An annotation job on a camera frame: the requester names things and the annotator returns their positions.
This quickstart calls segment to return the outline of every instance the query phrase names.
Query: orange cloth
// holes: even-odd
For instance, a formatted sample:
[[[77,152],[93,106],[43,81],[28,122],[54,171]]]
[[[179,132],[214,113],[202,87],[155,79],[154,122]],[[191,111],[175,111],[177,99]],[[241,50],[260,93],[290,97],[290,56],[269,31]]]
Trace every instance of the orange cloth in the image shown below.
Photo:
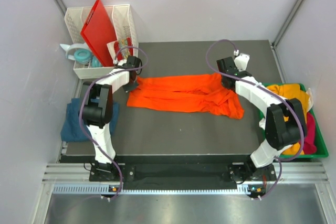
[[[241,119],[238,95],[221,84],[221,75],[171,76],[137,79],[127,106],[173,112],[210,112]]]

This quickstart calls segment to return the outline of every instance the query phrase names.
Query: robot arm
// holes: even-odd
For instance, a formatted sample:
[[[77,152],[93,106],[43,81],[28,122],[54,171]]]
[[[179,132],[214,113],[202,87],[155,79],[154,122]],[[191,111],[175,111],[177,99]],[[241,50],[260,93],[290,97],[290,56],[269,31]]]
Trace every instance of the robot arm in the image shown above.
[[[287,110],[284,104],[273,95],[264,92],[257,86],[262,86],[245,69],[249,55],[241,54],[234,60],[232,57],[217,61],[220,72],[236,76],[242,80],[234,80],[222,76],[222,84],[228,89],[234,90],[238,95],[246,98],[266,116],[265,137],[261,145],[250,155],[244,163],[248,176],[252,176],[258,169],[270,165],[275,157],[278,157],[284,150],[297,143],[300,139],[299,128],[293,115]],[[255,83],[255,86],[244,82]],[[307,126],[303,115],[302,105],[299,100],[286,100],[298,116],[304,135],[307,134]]]
[[[118,67],[110,73],[111,76],[97,81],[91,88],[88,98],[85,101],[83,109],[83,121],[89,129],[92,138],[98,143],[95,145],[95,160],[103,170],[111,170],[111,161],[105,157],[99,150],[100,147],[112,159],[115,158],[110,134],[110,121],[113,114],[113,93],[123,87],[125,92],[135,89],[136,83],[135,71],[120,72],[120,68],[137,68],[140,60],[137,57],[129,56],[126,60],[119,62]],[[81,103],[91,82],[85,82],[81,89]]]

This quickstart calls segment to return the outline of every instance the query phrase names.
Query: green basket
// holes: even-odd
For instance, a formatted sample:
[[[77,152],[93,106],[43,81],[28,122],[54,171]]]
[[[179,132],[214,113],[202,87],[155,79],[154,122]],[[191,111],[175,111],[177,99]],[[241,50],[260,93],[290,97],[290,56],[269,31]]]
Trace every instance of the green basket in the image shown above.
[[[270,86],[270,85],[283,85],[283,83],[263,83],[264,86]],[[303,91],[306,91],[305,89],[305,86],[303,84],[300,84],[300,89],[303,90]],[[316,117],[315,117],[315,114],[314,114],[314,111],[313,109],[311,109],[309,111],[309,113],[311,113],[315,119],[315,146],[317,148],[317,151],[315,154],[309,154],[309,155],[299,155],[297,158],[323,158],[323,157],[328,157],[329,156],[329,153],[328,153],[328,150],[327,150],[327,147],[324,143],[324,139],[323,139],[323,136],[321,134],[321,131],[320,131],[320,128],[319,128],[319,124],[316,120]],[[259,115],[260,115],[260,118],[264,118],[264,114],[259,111]],[[291,157],[291,155],[281,155],[280,157]]]

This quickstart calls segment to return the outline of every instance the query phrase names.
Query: red folder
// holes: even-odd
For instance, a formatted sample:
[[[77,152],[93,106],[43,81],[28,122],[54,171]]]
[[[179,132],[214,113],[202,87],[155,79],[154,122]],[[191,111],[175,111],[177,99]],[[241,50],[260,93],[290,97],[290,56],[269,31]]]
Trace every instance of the red folder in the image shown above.
[[[117,35],[101,0],[94,3],[80,34],[100,63],[112,67],[113,60],[106,44],[117,40]]]

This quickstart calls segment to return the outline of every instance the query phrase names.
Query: red cloth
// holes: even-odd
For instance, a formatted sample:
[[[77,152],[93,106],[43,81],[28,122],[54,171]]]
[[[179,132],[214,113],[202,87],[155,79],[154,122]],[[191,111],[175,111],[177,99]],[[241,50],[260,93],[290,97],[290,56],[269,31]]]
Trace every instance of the red cloth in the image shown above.
[[[304,138],[303,151],[305,155],[314,154],[317,151],[315,141],[315,120],[312,114],[307,113],[307,136]]]

